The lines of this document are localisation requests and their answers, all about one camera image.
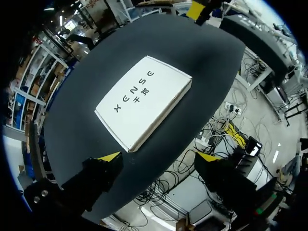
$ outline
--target screw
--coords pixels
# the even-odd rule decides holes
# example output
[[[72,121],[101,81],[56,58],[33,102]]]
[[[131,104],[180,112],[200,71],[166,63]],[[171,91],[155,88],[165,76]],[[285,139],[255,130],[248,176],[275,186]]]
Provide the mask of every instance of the screw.
[[[47,195],[48,195],[48,191],[47,191],[47,190],[43,190],[43,191],[42,191],[42,196],[45,197],[45,196],[47,196]]]
[[[37,204],[39,202],[40,198],[38,196],[34,197],[34,203]]]

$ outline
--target white box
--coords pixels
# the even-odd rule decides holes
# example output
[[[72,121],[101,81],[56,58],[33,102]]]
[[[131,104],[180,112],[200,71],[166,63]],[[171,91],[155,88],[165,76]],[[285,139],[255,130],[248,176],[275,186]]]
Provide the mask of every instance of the white box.
[[[110,89],[95,114],[127,152],[135,152],[191,84],[189,75],[146,56]]]

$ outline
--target dark gray tabletop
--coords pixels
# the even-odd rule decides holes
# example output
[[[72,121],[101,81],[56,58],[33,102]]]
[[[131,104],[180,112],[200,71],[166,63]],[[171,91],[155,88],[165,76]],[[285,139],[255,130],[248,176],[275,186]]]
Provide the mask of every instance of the dark gray tabletop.
[[[98,222],[144,191],[174,162],[227,95],[245,45],[212,26],[150,15],[119,29],[82,60],[57,94],[44,125],[47,155],[61,185],[89,157],[123,152],[110,192],[84,217]],[[126,153],[94,113],[109,89],[149,55],[192,76],[192,87],[135,153]]]

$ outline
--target electrical outlet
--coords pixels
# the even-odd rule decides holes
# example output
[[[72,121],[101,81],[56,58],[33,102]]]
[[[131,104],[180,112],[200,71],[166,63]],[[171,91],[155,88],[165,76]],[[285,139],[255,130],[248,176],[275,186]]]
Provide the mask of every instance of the electrical outlet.
[[[228,112],[233,112],[236,114],[236,116],[240,116],[242,114],[242,111],[240,108],[238,108],[237,106],[235,106],[234,104],[232,103],[228,103],[226,102],[225,104],[225,109],[228,111]]]

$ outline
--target yellow label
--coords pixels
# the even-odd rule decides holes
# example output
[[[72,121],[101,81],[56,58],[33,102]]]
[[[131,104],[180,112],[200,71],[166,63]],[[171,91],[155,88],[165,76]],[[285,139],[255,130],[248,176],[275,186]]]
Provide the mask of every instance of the yellow label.
[[[205,7],[204,5],[201,5],[200,3],[193,1],[192,5],[187,11],[186,16],[196,21],[199,18],[199,15],[201,11],[204,9],[204,7]]]
[[[209,154],[205,154],[203,152],[197,152],[204,160],[206,160],[207,162],[211,162],[211,161],[214,161],[214,160],[220,160],[221,158],[220,157],[216,157],[216,156],[212,156],[212,155],[209,155]]]
[[[121,152],[112,153],[110,155],[106,155],[100,158],[97,158],[98,160],[104,160],[104,161],[111,161],[113,158],[115,158],[117,155],[119,155]]]
[[[225,132],[231,136],[233,136],[237,142],[237,144],[245,149],[246,142],[244,138],[234,129],[234,126],[232,124],[229,124],[229,126],[225,129]]]

